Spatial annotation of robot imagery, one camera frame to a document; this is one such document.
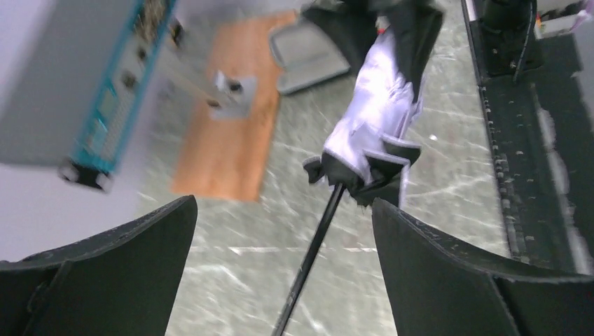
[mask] white wall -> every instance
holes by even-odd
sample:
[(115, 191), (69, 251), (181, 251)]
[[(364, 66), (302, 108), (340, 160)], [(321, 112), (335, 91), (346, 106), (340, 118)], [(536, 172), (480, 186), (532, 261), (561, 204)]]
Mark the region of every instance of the white wall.
[(16, 84), (15, 77), (26, 64), (56, 1), (0, 1), (0, 119), (3, 106)]

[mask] black cable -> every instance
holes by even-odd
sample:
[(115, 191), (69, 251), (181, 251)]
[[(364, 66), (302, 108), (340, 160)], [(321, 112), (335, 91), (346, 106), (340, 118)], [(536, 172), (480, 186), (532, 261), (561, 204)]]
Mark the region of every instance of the black cable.
[(328, 232), (328, 228), (330, 227), (330, 222), (332, 222), (334, 213), (338, 208), (340, 198), (342, 198), (346, 189), (346, 186), (341, 183), (334, 186), (332, 196), (330, 196), (330, 199), (328, 200), (328, 204), (326, 205), (326, 210), (324, 210), (322, 219), (319, 220), (317, 230), (314, 234), (312, 242), (310, 243), (308, 252), (305, 254), (303, 262), (301, 263), (301, 267), (299, 267), (299, 272), (295, 277), (295, 281), (293, 282), (289, 296), (284, 303), (282, 313), (277, 320), (277, 324), (274, 331), (272, 332), (272, 336), (282, 336), (284, 334), (286, 326), (289, 324), (289, 320), (293, 314), (293, 310), (295, 309), (297, 301), (299, 300), (299, 295), (301, 295), (305, 282), (308, 280), (308, 275), (310, 274), (312, 266), (314, 265), (319, 248), (322, 247), (322, 242), (324, 242), (326, 232)]
[(526, 63), (527, 50), (529, 46), (528, 44), (530, 43), (530, 34), (532, 31), (534, 31), (537, 13), (537, 0), (530, 0), (530, 20), (528, 22), (528, 29), (526, 29), (526, 38), (524, 39), (522, 52), (520, 53), (520, 58), (518, 60), (518, 64), (516, 65), (516, 71), (513, 73), (512, 77), (512, 83), (514, 85), (518, 83), (518, 78), (520, 77), (520, 73), (522, 72)]

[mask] black machine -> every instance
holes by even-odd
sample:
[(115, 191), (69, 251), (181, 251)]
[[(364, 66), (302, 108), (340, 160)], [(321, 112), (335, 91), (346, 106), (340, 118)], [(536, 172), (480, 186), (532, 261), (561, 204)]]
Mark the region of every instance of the black machine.
[(537, 40), (536, 0), (462, 6), (511, 254), (592, 272), (594, 135), (576, 39)]

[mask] screw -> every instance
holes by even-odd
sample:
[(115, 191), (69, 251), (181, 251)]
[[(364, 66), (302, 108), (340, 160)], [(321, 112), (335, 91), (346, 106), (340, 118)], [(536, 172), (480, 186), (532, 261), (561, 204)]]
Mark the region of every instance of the screw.
[(206, 104), (208, 104), (208, 106), (212, 107), (213, 109), (217, 109), (218, 107), (221, 107), (220, 103), (216, 100), (208, 99), (206, 101)]
[(243, 87), (238, 80), (230, 80), (229, 81), (229, 90), (233, 93), (240, 93), (243, 91)]
[(144, 62), (146, 59), (146, 50), (143, 47), (138, 47), (137, 55), (138, 59)]
[(137, 84), (136, 76), (134, 76), (134, 74), (132, 74), (131, 72), (126, 71), (122, 75), (122, 83), (124, 84), (124, 86), (127, 89), (129, 89), (129, 90), (134, 89), (134, 87)]

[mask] cable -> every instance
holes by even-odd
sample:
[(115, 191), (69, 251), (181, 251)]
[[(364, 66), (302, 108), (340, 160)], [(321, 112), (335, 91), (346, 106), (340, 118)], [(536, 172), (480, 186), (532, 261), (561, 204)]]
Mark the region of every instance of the cable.
[(524, 65), (526, 63), (526, 54), (528, 49), (528, 43), (530, 42), (530, 33), (532, 33), (532, 31), (534, 30), (534, 26), (536, 25), (537, 14), (537, 0), (530, 0), (530, 20), (528, 22), (528, 29), (526, 30), (526, 38), (524, 39), (522, 52), (520, 53), (520, 59), (518, 60), (516, 71), (513, 73), (512, 77), (512, 83), (514, 85), (518, 83), (518, 78), (520, 77), (520, 73), (522, 72)]

